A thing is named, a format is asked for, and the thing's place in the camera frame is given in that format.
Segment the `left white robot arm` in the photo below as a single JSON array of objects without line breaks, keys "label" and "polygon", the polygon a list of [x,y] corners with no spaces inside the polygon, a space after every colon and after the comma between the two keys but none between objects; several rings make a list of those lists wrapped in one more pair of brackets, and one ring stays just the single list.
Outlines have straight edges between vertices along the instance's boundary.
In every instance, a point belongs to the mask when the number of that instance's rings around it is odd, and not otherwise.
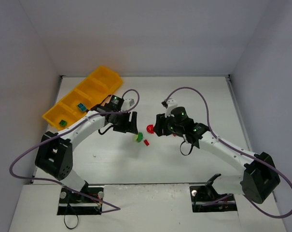
[{"label": "left white robot arm", "polygon": [[71,127],[59,133],[46,132],[42,136],[46,143],[39,147],[35,165],[70,189],[88,194],[89,184],[73,169],[74,149],[108,124],[114,131],[138,134],[137,112],[128,111],[134,104],[134,99],[112,95],[108,103],[95,105]]}]

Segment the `red arch lego piece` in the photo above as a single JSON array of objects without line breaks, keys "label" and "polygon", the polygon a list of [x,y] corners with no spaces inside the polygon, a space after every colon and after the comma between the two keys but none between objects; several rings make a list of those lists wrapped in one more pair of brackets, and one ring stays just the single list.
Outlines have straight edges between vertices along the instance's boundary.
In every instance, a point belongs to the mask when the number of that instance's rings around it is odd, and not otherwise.
[{"label": "red arch lego piece", "polygon": [[154,134],[154,125],[153,124],[150,124],[146,127],[146,131],[149,133],[149,134]]}]

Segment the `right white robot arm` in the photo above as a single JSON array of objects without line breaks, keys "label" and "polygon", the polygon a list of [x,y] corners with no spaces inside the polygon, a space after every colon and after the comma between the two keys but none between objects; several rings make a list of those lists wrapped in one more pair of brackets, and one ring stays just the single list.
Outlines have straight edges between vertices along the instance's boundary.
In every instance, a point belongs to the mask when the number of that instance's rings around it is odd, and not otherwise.
[{"label": "right white robot arm", "polygon": [[157,114],[153,131],[157,136],[174,134],[181,137],[191,147],[209,152],[238,170],[237,175],[215,174],[207,181],[206,187],[216,194],[241,194],[262,204],[280,183],[269,154],[250,153],[253,156],[250,159],[233,151],[214,138],[207,125],[189,118],[184,107],[172,109],[170,116]]}]

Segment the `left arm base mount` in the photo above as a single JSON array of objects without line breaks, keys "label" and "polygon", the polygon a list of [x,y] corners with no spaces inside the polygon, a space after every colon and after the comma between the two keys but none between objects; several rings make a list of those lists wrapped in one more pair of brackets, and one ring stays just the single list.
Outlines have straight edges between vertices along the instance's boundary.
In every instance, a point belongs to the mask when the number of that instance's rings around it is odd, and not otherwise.
[{"label": "left arm base mount", "polygon": [[90,216],[101,215],[102,203],[62,188],[57,208],[58,216]]}]

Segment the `light blue lego brick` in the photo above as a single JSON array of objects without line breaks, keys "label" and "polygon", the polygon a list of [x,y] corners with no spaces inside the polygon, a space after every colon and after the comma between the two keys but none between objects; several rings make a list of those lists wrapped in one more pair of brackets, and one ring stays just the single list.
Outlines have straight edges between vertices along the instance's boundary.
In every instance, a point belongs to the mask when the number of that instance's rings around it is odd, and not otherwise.
[{"label": "light blue lego brick", "polygon": [[86,106],[82,103],[79,103],[77,107],[81,112],[85,112],[87,110]]}]

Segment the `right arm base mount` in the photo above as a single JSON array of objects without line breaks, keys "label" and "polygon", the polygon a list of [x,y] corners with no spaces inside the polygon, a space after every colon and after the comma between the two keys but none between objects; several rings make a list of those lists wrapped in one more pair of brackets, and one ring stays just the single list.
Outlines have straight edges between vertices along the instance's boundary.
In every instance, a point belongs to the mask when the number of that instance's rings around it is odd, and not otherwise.
[{"label": "right arm base mount", "polygon": [[204,185],[189,186],[193,213],[237,211],[234,195],[218,194],[212,186],[220,176],[221,174],[215,174]]}]

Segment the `dark green lego brick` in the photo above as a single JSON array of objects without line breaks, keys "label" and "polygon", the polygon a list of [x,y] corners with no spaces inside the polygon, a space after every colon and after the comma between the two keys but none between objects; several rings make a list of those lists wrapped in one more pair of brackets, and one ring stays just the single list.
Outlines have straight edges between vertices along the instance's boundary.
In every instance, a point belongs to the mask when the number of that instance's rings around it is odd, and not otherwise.
[{"label": "dark green lego brick", "polygon": [[140,143],[143,140],[143,133],[139,132],[137,135],[137,142]]}]

